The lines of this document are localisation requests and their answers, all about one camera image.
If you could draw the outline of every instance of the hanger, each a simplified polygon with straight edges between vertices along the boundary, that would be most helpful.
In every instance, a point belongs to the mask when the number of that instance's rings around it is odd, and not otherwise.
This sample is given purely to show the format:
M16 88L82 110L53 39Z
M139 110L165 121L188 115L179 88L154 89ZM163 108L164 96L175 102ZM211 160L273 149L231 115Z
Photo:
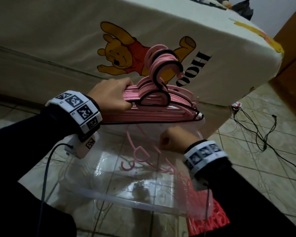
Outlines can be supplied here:
M145 56L149 76L125 89L125 101L133 107L124 113L102 115L102 124L180 123L204 120L193 102L193 93L177 86L166 85L160 77L172 69L178 79L184 75L176 54L164 45L151 47Z

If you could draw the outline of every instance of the hand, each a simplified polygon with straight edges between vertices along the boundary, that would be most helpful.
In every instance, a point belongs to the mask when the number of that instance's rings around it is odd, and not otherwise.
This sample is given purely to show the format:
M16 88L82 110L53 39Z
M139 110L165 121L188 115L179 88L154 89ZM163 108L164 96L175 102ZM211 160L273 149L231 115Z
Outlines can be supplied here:
M180 126L169 127L160 135L160 147L163 150L184 154L191 144L200 140L200 138Z
M118 114L131 109L131 103L124 101L123 93L127 86L133 85L129 77L103 80L89 93L101 109L101 114Z

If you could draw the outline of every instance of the wristband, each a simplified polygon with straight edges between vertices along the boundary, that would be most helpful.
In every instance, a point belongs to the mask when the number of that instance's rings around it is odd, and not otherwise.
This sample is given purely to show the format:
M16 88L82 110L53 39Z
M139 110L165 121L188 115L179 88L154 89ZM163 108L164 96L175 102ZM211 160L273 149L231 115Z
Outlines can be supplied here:
M215 141L203 141L190 148L184 154L184 157L184 164L189 168L190 175L195 177L208 163L222 157L228 157L228 155L217 146Z
M75 121L79 126L77 134L81 142L86 141L100 127L102 116L99 106L80 92L66 91L49 100L45 106L50 104L60 106Z

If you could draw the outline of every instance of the person's left hand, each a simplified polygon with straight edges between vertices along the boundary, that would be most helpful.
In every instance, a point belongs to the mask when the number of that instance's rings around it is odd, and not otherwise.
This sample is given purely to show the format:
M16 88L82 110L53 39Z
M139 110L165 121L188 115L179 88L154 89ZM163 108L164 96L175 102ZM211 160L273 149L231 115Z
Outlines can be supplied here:
M131 109L131 103L124 101L123 93L133 83L129 77L109 79L98 83L87 95L99 105L101 114L117 114Z

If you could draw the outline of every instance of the mattress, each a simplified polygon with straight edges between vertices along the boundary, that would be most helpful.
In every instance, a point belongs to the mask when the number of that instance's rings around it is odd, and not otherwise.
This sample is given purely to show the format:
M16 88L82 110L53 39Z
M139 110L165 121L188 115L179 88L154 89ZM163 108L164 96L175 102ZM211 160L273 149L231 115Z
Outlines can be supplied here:
M181 80L164 73L166 83L225 107L273 78L283 56L214 0L0 0L0 48L19 54L0 57L0 93L44 103L101 79L136 83L149 74L143 58L156 44L173 49L185 70Z

